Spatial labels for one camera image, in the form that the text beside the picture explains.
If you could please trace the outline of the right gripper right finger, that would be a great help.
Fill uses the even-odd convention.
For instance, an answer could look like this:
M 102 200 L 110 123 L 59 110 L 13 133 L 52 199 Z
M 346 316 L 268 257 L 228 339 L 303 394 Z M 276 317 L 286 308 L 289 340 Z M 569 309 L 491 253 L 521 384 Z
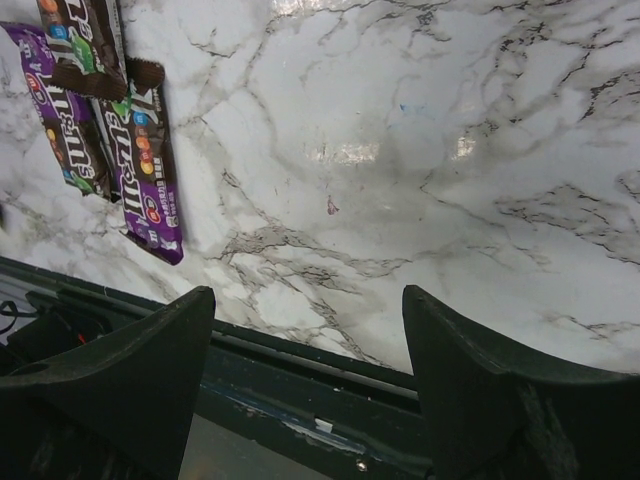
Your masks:
M 415 285 L 402 315 L 439 479 L 635 479 L 639 379 L 519 343 Z

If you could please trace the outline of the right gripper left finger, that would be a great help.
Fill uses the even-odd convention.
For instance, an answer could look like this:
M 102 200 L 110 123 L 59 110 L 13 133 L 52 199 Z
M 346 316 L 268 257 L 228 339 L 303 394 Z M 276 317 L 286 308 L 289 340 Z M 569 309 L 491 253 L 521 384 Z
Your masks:
M 2 478 L 177 478 L 214 313 L 212 289 L 196 287 L 2 376 Z

